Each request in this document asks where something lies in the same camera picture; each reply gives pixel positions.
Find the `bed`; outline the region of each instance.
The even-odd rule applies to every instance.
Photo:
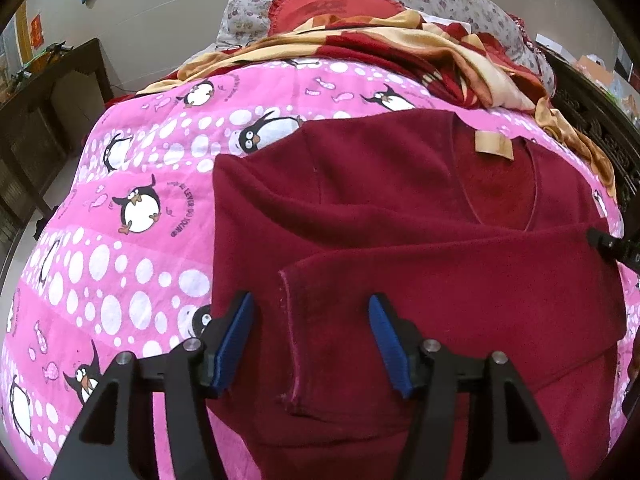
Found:
[[[231,33],[240,15],[232,9],[238,5],[230,0],[214,48],[264,33]],[[446,14],[462,19],[453,10]],[[477,27],[490,26],[471,20]],[[513,58],[540,70],[553,91],[556,82],[545,56],[526,48],[515,26],[513,33]],[[377,66],[309,57],[274,60],[120,103],[88,137],[72,190],[22,272],[7,323],[0,372],[3,422],[28,478],[49,474],[70,426],[117,353],[167,352],[206,325],[215,284],[216,156],[247,156],[304,121],[386,113],[390,110],[374,98],[385,89],[401,96],[405,107],[452,110],[478,130],[522,136],[557,153],[590,184],[610,233],[622,236],[622,213],[599,179],[530,116],[455,107]],[[623,427],[620,403],[640,304],[636,275],[620,267],[620,276],[628,333],[619,348],[612,441]],[[171,479],[161,402],[154,414],[161,478]],[[242,440],[213,416],[211,421],[229,478],[260,478]]]

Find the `neckline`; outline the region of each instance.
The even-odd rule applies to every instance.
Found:
[[[456,121],[459,121],[461,124],[464,124],[465,126],[471,128],[474,130],[474,128],[472,126],[469,126],[468,124],[465,123],[465,121],[463,121],[462,119],[460,119],[460,117],[458,117],[458,114],[454,113],[453,114],[454,118],[453,118],[453,124],[451,125],[451,129],[449,131],[449,135],[447,136],[447,149],[445,149],[444,151],[447,154],[447,165],[449,166],[449,171],[453,177],[453,187],[454,190],[458,196],[458,199],[460,200],[460,202],[463,205],[463,208],[466,210],[466,214],[477,224],[479,225],[486,225],[484,224],[484,222],[482,222],[482,220],[480,219],[480,217],[478,216],[478,213],[476,212],[476,210],[474,209],[471,200],[469,200],[469,196],[466,193],[466,189],[464,184],[462,183],[462,179],[460,178],[460,173],[458,172],[458,166],[456,164],[456,153],[454,150],[454,146],[453,146],[453,135],[456,131]],[[527,154],[529,155],[529,158],[531,160],[531,164],[533,166],[533,177],[534,177],[534,199],[533,199],[533,206],[531,208],[531,213],[529,215],[529,220],[527,221],[527,225],[525,226],[525,228],[523,230],[521,229],[513,229],[513,228],[508,228],[505,227],[505,229],[510,229],[516,232],[521,232],[521,233],[525,233],[525,232],[530,232],[533,228],[533,225],[535,224],[536,218],[538,216],[538,202],[539,197],[540,197],[540,172],[539,172],[539,168],[538,168],[538,162],[536,160],[536,157],[534,155],[534,151],[532,151],[530,149],[530,141],[529,139],[522,137],[522,136],[517,136],[517,137],[513,137],[511,138],[512,141],[518,140],[523,142],[524,144],[524,148],[527,151]]]

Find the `blue gripper pad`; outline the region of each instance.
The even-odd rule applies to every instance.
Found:
[[[218,395],[231,385],[236,375],[253,323],[254,298],[251,294],[246,294],[220,343],[214,360],[215,371],[211,387]]]
[[[404,399],[408,399],[414,392],[409,359],[376,296],[369,300],[369,324],[393,388],[398,390]]]

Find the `red pillow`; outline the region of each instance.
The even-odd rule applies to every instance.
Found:
[[[269,36],[290,32],[309,18],[333,14],[339,18],[390,18],[404,10],[395,0],[274,0],[269,9]]]

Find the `pink fish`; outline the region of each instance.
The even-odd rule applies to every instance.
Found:
[[[98,198],[96,198],[93,202],[91,202],[89,204],[89,209],[94,208],[94,207],[100,207],[102,204],[107,202],[108,197],[109,196],[106,193],[100,195]]]
[[[336,97],[332,97],[334,103],[338,103],[340,101],[348,101],[349,99],[353,99],[353,94],[351,92],[342,92],[340,95]]]
[[[162,108],[163,106],[167,106],[170,102],[171,102],[171,98],[170,97],[167,97],[166,99],[163,99],[162,101],[160,101],[156,105],[156,112],[158,111],[158,108]]]
[[[40,324],[40,321],[36,321],[36,324],[33,326],[33,329],[35,330],[36,337],[38,338],[38,344],[40,345],[40,352],[42,352],[43,354],[46,354],[47,340],[45,339],[44,334],[40,330],[39,324]]]
[[[58,366],[53,361],[50,362],[46,368],[43,368],[42,371],[44,373],[44,380],[46,383],[48,383],[49,381],[55,381],[60,374],[58,371]]]
[[[327,90],[335,90],[335,85],[333,83],[325,83],[319,77],[316,77],[314,81],[317,82],[322,88],[326,88]]]

